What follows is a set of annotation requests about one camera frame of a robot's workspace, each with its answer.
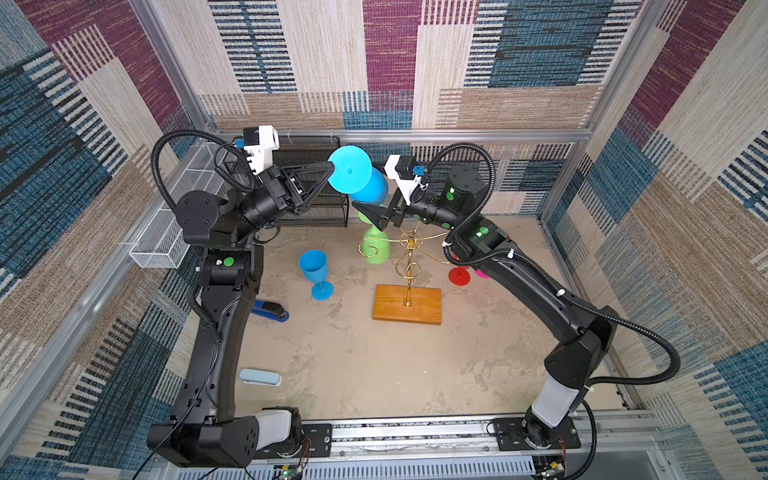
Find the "blue plastic wine glass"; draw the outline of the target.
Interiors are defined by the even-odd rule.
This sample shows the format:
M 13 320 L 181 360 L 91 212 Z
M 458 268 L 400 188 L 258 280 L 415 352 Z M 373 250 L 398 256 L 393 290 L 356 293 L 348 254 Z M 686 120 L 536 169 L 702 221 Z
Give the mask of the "blue plastic wine glass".
M 334 166 L 329 178 L 334 190 L 356 202 L 379 205 L 386 200 L 389 192 L 387 180 L 373 166 L 363 149 L 342 146 L 330 155 L 328 161 Z
M 304 277 L 313 284 L 311 295 L 317 301 L 326 301 L 334 293 L 334 286 L 328 281 L 329 264 L 327 255 L 320 250 L 310 250 L 299 258 L 299 268 Z

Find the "blue plastic wine glass front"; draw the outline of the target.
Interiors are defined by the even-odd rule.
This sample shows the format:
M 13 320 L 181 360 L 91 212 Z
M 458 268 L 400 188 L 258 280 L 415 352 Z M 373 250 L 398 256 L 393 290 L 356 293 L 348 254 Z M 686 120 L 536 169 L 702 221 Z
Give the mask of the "blue plastic wine glass front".
M 304 277 L 313 284 L 311 295 L 317 301 L 326 301 L 334 293 L 334 286 L 328 281 L 329 264 L 327 255 L 320 250 L 310 250 L 299 258 L 299 268 Z

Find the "red plastic wine glass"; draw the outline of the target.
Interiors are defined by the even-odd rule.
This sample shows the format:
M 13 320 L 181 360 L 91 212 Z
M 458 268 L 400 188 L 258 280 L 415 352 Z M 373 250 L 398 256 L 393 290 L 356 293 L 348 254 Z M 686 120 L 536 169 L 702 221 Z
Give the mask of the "red plastic wine glass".
M 469 269 L 469 266 L 454 265 L 448 274 L 449 281 L 458 287 L 467 286 L 471 282 Z

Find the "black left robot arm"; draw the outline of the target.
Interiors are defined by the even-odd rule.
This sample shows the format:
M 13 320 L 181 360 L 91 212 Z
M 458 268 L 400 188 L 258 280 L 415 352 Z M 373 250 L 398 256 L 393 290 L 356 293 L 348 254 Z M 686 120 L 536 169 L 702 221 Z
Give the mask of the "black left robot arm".
M 333 171 L 330 162 L 272 166 L 252 178 L 246 193 L 193 190 L 173 207 L 184 240 L 201 252 L 197 280 L 186 294 L 199 327 L 172 412 L 149 429 L 152 453 L 178 467 L 246 468 L 263 450 L 292 457 L 305 449 L 297 408 L 238 417 L 234 388 L 263 277 L 258 234 L 287 214 L 308 211 Z

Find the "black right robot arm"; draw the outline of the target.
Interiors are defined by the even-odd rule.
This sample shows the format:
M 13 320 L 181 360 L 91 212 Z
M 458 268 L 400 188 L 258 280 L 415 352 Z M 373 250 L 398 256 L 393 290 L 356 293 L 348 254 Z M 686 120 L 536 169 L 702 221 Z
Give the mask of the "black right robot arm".
M 591 376 L 613 340 L 616 326 L 609 308 L 581 305 L 510 236 L 481 215 L 492 181 L 468 167 L 454 166 L 440 194 L 429 192 L 423 177 L 410 167 L 397 167 L 398 185 L 391 198 L 355 200 L 354 207 L 380 230 L 406 218 L 447 230 L 446 257 L 496 281 L 517 297 L 550 330 L 557 341 L 546 356 L 545 383 L 525 413 L 518 432 L 528 445 L 545 449 L 563 438 L 568 415 L 586 396 Z

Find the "black mesh shelf rack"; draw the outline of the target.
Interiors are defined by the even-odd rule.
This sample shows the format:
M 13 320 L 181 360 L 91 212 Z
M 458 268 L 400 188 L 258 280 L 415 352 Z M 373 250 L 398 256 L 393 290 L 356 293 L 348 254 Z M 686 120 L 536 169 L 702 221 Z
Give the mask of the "black mesh shelf rack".
M 301 170 L 301 165 L 326 163 L 330 155 L 341 147 L 336 136 L 279 135 L 280 146 L 273 153 L 274 164 L 295 174 L 304 190 L 310 190 L 323 177 L 319 170 Z M 309 203 L 309 211 L 301 215 L 287 214 L 278 224 L 282 227 L 340 227 L 346 228 L 349 219 L 349 197 L 326 183 Z

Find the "green plastic wine glass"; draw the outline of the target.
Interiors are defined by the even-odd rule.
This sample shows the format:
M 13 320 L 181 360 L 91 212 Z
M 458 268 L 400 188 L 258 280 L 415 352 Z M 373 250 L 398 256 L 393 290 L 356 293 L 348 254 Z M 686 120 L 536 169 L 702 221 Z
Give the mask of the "green plastic wine glass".
M 358 213 L 359 219 L 369 226 L 358 246 L 359 254 L 364 260 L 373 265 L 387 262 L 391 255 L 388 235 L 377 228 L 363 213 Z

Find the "wooden rack base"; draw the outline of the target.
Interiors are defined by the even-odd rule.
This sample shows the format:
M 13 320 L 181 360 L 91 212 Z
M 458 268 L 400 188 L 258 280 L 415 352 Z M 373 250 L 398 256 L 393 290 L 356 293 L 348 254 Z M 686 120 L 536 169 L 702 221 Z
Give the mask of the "wooden rack base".
M 378 285 L 372 318 L 427 325 L 442 324 L 442 291 L 396 285 Z

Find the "light blue flat case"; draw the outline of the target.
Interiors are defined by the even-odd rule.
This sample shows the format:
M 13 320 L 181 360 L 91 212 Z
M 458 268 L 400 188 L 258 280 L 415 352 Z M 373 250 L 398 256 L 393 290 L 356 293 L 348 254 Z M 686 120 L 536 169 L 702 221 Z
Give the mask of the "light blue flat case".
M 279 387 L 282 383 L 279 373 L 251 368 L 242 369 L 239 378 L 248 385 Z

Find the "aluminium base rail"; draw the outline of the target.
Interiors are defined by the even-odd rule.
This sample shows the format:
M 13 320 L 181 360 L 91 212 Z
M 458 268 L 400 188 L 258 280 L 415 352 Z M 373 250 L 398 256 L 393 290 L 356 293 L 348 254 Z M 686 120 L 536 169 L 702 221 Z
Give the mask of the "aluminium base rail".
M 305 479 L 681 479 L 656 420 L 644 410 L 579 411 L 547 449 L 513 434 L 517 414 L 326 421 Z

